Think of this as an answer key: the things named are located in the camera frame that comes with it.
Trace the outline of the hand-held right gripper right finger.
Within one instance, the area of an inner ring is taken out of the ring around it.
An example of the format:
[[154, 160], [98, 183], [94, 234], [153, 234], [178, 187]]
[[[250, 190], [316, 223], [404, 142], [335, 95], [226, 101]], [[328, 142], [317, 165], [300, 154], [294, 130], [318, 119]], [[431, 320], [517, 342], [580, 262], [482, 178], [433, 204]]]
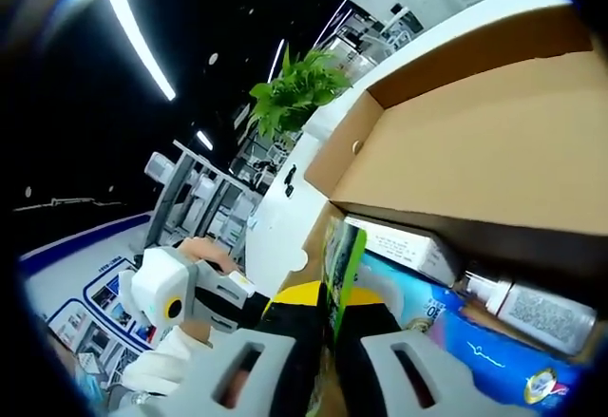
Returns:
[[382, 297], [352, 290], [339, 330], [339, 383], [350, 416], [490, 416], [471, 371], [425, 334], [402, 331]]

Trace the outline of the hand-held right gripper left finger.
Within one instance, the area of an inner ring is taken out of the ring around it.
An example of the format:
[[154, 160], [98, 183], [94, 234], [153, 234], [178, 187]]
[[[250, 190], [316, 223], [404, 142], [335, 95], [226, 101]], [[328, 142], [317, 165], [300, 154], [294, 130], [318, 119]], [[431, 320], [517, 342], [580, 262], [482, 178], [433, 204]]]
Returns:
[[325, 344], [326, 285], [275, 296], [257, 326], [194, 359], [177, 390], [142, 404], [143, 416], [306, 416]]

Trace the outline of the person's left hand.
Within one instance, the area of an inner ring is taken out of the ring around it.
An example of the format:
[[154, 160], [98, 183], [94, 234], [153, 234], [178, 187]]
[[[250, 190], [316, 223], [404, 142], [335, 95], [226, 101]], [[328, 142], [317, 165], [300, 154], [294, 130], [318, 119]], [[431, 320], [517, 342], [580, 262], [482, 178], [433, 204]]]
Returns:
[[204, 260], [224, 275], [238, 269], [229, 254], [207, 237], [187, 237], [176, 243], [174, 247], [191, 261]]

